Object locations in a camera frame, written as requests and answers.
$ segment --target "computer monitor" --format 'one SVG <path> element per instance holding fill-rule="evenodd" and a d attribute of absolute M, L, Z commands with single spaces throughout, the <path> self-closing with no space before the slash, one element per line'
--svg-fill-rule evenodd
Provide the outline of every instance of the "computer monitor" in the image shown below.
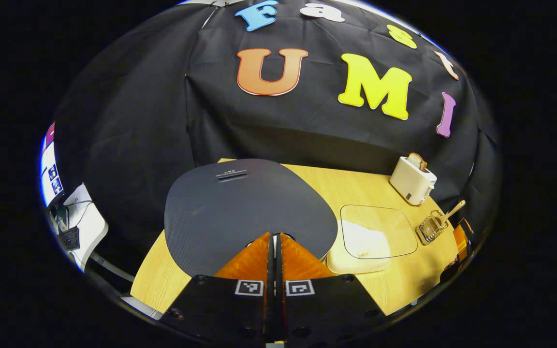
<path fill-rule="evenodd" d="M 44 206 L 49 209 L 61 196 L 64 195 L 64 187 L 59 179 L 59 172 L 55 163 L 55 123 L 46 132 L 42 140 L 42 153 L 40 155 L 40 188 Z"/>

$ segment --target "black fabric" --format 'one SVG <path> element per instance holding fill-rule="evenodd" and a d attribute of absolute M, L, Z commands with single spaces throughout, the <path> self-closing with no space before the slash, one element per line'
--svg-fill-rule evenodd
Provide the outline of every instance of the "black fabric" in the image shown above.
<path fill-rule="evenodd" d="M 307 2 L 275 5 L 276 21 L 251 32 L 234 14 L 252 0 L 179 5 L 121 37 L 81 73 L 56 113 L 62 185 L 83 181 L 110 233 L 147 251 L 163 229 L 169 188 L 194 166 L 263 158 L 391 174 L 399 156 L 417 152 L 438 177 L 431 197 L 445 212 L 465 199 L 453 221 L 466 218 L 480 236 L 497 211 L 501 139 L 464 70 L 448 57 L 454 80 L 439 49 L 418 35 L 416 49 L 395 41 L 386 25 L 401 25 L 387 18 L 327 1 L 318 3 L 340 9 L 345 22 L 311 18 L 299 12 Z M 307 50 L 296 88 L 274 97 L 242 91 L 236 54 L 248 48 L 270 49 L 261 72 L 268 81 L 283 73 L 280 49 Z M 347 82 L 343 53 L 367 57 L 380 77 L 391 67 L 412 76 L 407 120 L 366 101 L 338 102 Z M 448 138 L 435 132 L 442 92 L 457 102 Z"/>

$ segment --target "bread slice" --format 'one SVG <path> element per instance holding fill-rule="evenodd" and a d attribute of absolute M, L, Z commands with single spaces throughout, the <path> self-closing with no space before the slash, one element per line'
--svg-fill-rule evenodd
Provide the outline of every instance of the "bread slice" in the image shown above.
<path fill-rule="evenodd" d="M 417 154 L 416 152 L 410 152 L 410 154 L 407 156 L 407 161 L 411 164 L 414 165 L 414 167 L 422 170 L 423 172 L 425 171 L 425 168 L 427 167 L 427 162 L 423 160 L 422 157 L 420 157 L 419 154 Z"/>

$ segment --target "toaster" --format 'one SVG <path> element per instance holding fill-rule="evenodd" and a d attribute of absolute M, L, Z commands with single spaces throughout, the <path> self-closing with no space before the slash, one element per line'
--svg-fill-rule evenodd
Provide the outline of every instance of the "toaster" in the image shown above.
<path fill-rule="evenodd" d="M 434 189 L 438 178 L 425 168 L 425 172 L 409 163 L 407 157 L 399 157 L 390 183 L 411 205 L 421 205 Z"/>

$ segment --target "tabletop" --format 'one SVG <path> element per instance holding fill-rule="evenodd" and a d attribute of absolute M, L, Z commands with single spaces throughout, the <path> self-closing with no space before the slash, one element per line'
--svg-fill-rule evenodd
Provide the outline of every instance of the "tabletop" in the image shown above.
<path fill-rule="evenodd" d="M 440 210 L 428 197 L 418 206 L 409 205 L 389 183 L 390 176 L 328 168 L 283 164 L 305 180 L 328 203 L 340 222 L 345 205 L 367 205 L 397 209 L 412 227 L 417 227 L 433 210 Z M 449 225 L 429 245 L 418 237 L 417 249 L 394 257 L 382 271 L 356 274 L 384 314 L 389 315 L 424 295 L 440 282 L 440 274 L 457 256 L 457 244 Z M 166 245 L 164 230 L 139 267 L 131 295 L 164 313 L 190 281 L 190 275 L 174 262 Z"/>

